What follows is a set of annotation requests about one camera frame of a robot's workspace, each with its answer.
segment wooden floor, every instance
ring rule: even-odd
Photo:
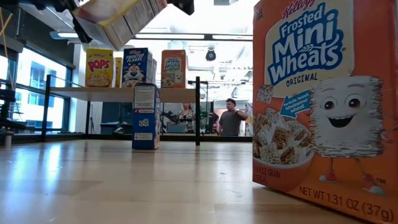
[[[251,144],[67,141],[0,151],[0,223],[362,223],[251,182]]]

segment shelf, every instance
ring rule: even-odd
[[[194,103],[195,89],[159,88],[163,103]],[[134,101],[133,88],[51,87],[52,93],[92,102],[128,103]]]

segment security camera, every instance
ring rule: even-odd
[[[209,49],[207,51],[206,60],[209,62],[216,60],[216,52],[214,52],[214,49]]]

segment character eye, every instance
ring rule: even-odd
[[[335,106],[337,106],[337,101],[333,97],[329,96],[326,97],[322,102],[321,102],[321,108],[324,110],[331,110]]]
[[[345,102],[350,108],[361,108],[366,104],[366,100],[359,94],[347,96]]]

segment woman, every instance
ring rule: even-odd
[[[191,109],[190,103],[183,103],[182,110],[178,114],[178,124],[185,126],[185,133],[193,133],[193,121],[195,120],[195,114]]]

